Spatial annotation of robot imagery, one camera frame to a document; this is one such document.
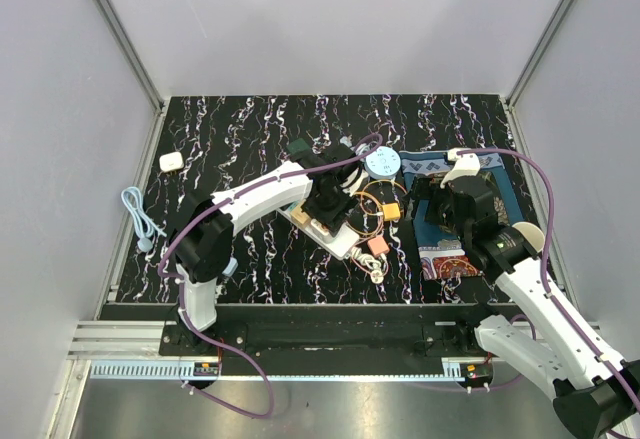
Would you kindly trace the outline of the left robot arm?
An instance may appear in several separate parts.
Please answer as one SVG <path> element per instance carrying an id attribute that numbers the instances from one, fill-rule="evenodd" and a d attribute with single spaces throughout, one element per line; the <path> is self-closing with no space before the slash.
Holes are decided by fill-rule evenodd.
<path id="1" fill-rule="evenodd" d="M 279 213 L 331 256 L 344 260 L 359 236 L 347 224 L 356 205 L 352 182 L 364 151 L 338 144 L 314 153 L 304 141 L 289 146 L 290 158 L 273 171 L 208 199 L 192 194 L 172 231 L 167 255 L 176 261 L 181 343 L 196 355 L 215 345 L 217 282 L 235 272 L 236 236 L 271 213 Z"/>

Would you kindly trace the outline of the yellow USB charger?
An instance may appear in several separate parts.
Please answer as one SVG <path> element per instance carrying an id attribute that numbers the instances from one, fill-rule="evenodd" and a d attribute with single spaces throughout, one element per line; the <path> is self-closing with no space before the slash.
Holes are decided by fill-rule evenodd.
<path id="1" fill-rule="evenodd" d="M 380 214 L 384 222 L 397 221 L 402 217 L 402 210 L 397 202 L 383 203 Z"/>

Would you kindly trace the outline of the light blue power strip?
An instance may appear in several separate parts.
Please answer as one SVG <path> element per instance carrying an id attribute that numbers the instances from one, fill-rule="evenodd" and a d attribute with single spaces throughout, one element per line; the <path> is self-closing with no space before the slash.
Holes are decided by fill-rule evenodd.
<path id="1" fill-rule="evenodd" d="M 229 259 L 229 262 L 227 263 L 226 267 L 222 271 L 222 275 L 224 277 L 231 277 L 235 273 L 235 271 L 237 270 L 237 267 L 238 267 L 237 259 L 235 257 L 231 257 Z"/>

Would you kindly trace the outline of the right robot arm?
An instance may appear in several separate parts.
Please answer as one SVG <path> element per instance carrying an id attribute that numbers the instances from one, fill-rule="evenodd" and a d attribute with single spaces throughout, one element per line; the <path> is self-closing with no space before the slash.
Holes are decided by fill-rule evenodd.
<path id="1" fill-rule="evenodd" d="M 544 233 L 500 220 L 495 189 L 481 175 L 415 176 L 405 202 L 415 219 L 455 234 L 471 264 L 506 293 L 541 335 L 519 331 L 496 309 L 477 305 L 456 322 L 454 343 L 507 362 L 551 400 L 576 438 L 598 438 L 637 413 L 639 363 L 626 360 L 549 278 Z"/>

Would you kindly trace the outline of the white multicolour power strip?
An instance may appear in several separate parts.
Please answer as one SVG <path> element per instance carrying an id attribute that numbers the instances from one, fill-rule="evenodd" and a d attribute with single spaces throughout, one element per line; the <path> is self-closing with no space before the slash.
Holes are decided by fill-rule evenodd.
<path id="1" fill-rule="evenodd" d="M 290 219 L 290 211 L 298 204 L 303 205 L 303 202 L 294 202 L 284 208 L 278 209 L 277 212 L 296 226 Z M 297 228 L 338 260 L 348 259 L 351 249 L 356 246 L 360 240 L 360 235 L 347 224 L 342 224 L 337 233 L 331 233 L 329 229 L 323 226 L 318 220 L 311 218 L 311 222 L 307 227 L 304 229 Z"/>

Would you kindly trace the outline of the green cube socket adapter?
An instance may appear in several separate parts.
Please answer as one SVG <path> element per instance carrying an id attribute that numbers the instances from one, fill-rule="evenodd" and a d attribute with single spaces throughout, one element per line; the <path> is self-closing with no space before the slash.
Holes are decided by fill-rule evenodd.
<path id="1" fill-rule="evenodd" d="M 303 138 L 299 138 L 290 142 L 286 146 L 286 151 L 290 156 L 299 156 L 311 152 L 312 148 Z"/>

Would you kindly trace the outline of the beige travel adapter cube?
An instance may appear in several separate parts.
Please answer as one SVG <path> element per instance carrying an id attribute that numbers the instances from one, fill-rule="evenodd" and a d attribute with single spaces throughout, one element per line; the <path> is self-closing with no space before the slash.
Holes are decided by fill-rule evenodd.
<path id="1" fill-rule="evenodd" d="M 301 204 L 298 204 L 294 209 L 290 211 L 291 221 L 299 228 L 304 229 L 311 222 L 311 217 L 306 213 Z"/>

